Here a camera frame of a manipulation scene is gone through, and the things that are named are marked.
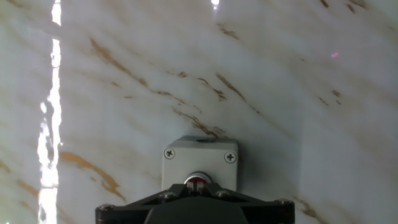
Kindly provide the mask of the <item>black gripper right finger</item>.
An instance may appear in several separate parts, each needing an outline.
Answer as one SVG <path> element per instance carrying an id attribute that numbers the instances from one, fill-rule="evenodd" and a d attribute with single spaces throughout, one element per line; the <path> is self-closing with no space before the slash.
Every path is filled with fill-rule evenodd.
<path id="1" fill-rule="evenodd" d="M 295 203 L 280 198 L 263 201 L 239 192 L 221 187 L 217 183 L 197 183 L 195 192 L 198 196 L 208 197 L 217 212 L 226 212 L 228 218 L 236 221 L 243 218 L 245 223 L 278 224 L 295 222 Z"/>

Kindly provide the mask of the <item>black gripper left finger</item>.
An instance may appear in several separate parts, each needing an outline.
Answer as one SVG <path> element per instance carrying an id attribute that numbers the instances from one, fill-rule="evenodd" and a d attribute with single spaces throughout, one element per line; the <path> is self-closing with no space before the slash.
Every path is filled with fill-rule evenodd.
<path id="1" fill-rule="evenodd" d="M 96 224 L 144 224 L 150 211 L 159 205 L 192 196 L 193 190 L 185 184 L 173 184 L 169 189 L 150 195 L 136 202 L 116 206 L 102 204 L 95 209 Z"/>

